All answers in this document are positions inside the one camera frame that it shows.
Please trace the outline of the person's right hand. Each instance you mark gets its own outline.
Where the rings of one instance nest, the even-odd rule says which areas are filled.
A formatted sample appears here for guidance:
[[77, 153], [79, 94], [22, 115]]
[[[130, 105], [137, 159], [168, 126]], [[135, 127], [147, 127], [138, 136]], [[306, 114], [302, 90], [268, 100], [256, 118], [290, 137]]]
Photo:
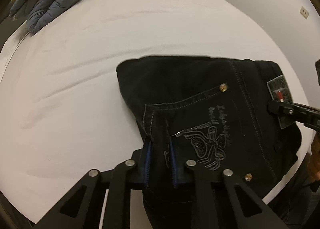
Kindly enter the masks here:
[[319, 133], [316, 133], [311, 144], [311, 157], [308, 163], [308, 172], [311, 182], [319, 181], [320, 155], [319, 155]]

